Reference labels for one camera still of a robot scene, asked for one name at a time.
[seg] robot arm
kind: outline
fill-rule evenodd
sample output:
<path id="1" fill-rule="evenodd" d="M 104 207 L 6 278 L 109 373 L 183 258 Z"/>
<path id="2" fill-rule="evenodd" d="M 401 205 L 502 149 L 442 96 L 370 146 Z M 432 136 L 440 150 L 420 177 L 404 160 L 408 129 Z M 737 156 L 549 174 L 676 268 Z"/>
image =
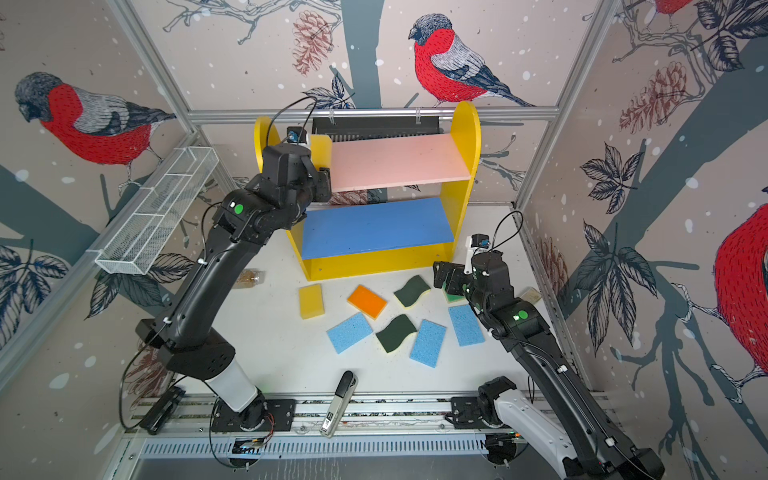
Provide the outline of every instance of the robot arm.
<path id="1" fill-rule="evenodd" d="M 568 367 L 549 325 L 533 305 L 515 297 L 501 252 L 476 253 L 470 260 L 470 274 L 464 265 L 435 262 L 435 287 L 467 298 L 483 326 L 539 386 L 563 429 L 505 377 L 479 389 L 483 419 L 513 425 L 562 478 L 661 478 L 664 466 L 655 452 L 638 449 L 614 425 Z"/>
<path id="2" fill-rule="evenodd" d="M 263 173 L 230 192 L 214 214 L 205 251 L 177 292 L 178 302 L 136 327 L 167 369 L 203 380 L 242 414 L 245 428 L 261 420 L 263 396 L 237 364 L 234 348 L 211 325 L 240 272 L 272 233 L 300 222 L 311 202 L 330 199 L 329 170 L 318 171 L 310 155 L 296 144 L 265 148 Z"/>

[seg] pink shelf board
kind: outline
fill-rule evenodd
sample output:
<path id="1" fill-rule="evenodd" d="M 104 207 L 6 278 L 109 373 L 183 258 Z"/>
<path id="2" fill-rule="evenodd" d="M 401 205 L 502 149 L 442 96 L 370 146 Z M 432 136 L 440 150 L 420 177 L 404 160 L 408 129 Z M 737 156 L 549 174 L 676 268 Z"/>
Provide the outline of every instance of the pink shelf board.
<path id="1" fill-rule="evenodd" d="M 469 180 L 450 134 L 334 142 L 334 192 Z"/>

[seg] bird beak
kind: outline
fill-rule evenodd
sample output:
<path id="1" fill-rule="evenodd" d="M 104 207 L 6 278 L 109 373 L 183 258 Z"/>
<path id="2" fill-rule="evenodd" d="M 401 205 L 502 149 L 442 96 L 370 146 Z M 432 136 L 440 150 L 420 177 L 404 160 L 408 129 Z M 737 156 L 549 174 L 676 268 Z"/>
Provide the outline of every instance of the bird beak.
<path id="1" fill-rule="evenodd" d="M 31 115 L 29 114 L 29 105 L 27 104 L 20 104 L 18 106 L 18 111 L 22 113 L 22 117 L 29 123 L 29 121 L 32 119 Z"/>

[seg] red bird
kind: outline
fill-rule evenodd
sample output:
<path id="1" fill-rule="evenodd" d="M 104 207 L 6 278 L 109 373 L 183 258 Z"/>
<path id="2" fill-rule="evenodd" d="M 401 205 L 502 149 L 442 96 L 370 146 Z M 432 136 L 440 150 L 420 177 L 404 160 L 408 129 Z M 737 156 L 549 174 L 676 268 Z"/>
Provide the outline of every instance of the red bird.
<path id="1" fill-rule="evenodd" d="M 768 376 L 768 204 L 731 232 L 715 258 L 715 291 L 717 308 L 698 306 L 690 301 L 685 286 L 681 288 L 690 309 L 697 309 L 722 320 L 736 340 L 752 356 L 755 366 L 741 380 L 735 380 L 719 365 L 712 365 L 733 384 L 736 396 L 729 399 L 742 403 L 741 389 L 761 376 Z"/>
<path id="2" fill-rule="evenodd" d="M 115 95 L 92 94 L 41 71 L 16 85 L 18 109 L 29 122 L 35 118 L 72 153 L 102 165 L 125 165 L 128 184 L 131 162 L 150 149 L 157 126 L 176 118 L 157 108 L 141 107 Z"/>
<path id="3" fill-rule="evenodd" d="M 496 78 L 483 58 L 469 49 L 453 31 L 448 17 L 439 13 L 424 15 L 411 28 L 415 40 L 416 77 L 424 89 L 444 101 L 471 101 L 480 97 L 503 97 L 522 107 L 533 107 L 515 97 L 506 84 Z"/>

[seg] sponge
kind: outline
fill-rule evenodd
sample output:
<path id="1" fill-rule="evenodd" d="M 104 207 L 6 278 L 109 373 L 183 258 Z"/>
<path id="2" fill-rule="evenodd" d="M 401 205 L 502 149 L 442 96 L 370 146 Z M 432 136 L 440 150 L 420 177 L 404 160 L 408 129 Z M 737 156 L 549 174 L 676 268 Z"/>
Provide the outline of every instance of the sponge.
<path id="1" fill-rule="evenodd" d="M 386 300 L 362 285 L 358 286 L 346 301 L 374 320 L 386 306 Z"/>
<path id="2" fill-rule="evenodd" d="M 451 316 L 458 346 L 476 345 L 485 341 L 475 312 L 469 305 L 452 306 L 448 314 Z"/>
<path id="3" fill-rule="evenodd" d="M 323 308 L 323 289 L 319 283 L 299 288 L 299 308 L 301 318 L 305 320 L 326 312 Z"/>
<path id="4" fill-rule="evenodd" d="M 373 329 L 362 313 L 357 313 L 352 318 L 334 326 L 327 333 L 336 353 L 341 353 L 373 333 Z"/>
<path id="5" fill-rule="evenodd" d="M 419 275 L 416 275 L 412 276 L 403 288 L 396 291 L 395 296 L 405 308 L 409 308 L 419 300 L 421 295 L 428 291 L 429 285 L 427 285 L 427 282 Z"/>
<path id="6" fill-rule="evenodd" d="M 444 338 L 444 326 L 429 320 L 422 320 L 422 327 L 419 329 L 413 350 L 411 350 L 411 359 L 435 368 Z"/>
<path id="7" fill-rule="evenodd" d="M 406 315 L 398 315 L 376 337 L 387 353 L 394 352 L 411 333 L 416 333 L 416 327 Z"/>

